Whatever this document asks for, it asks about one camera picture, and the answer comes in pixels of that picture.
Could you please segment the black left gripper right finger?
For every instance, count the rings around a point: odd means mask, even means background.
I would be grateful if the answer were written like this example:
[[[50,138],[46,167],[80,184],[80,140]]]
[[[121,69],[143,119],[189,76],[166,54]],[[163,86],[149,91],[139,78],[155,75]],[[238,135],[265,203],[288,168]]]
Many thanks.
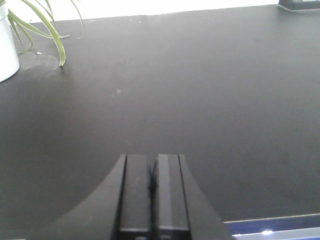
[[[153,237],[156,240],[230,240],[183,154],[159,154],[153,167]]]

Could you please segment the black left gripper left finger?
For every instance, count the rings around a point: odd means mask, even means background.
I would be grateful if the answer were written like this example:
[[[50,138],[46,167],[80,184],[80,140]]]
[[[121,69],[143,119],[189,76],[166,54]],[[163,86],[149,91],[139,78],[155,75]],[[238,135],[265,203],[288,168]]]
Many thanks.
[[[32,233],[34,240],[151,239],[147,157],[122,154],[100,185],[62,217]]]

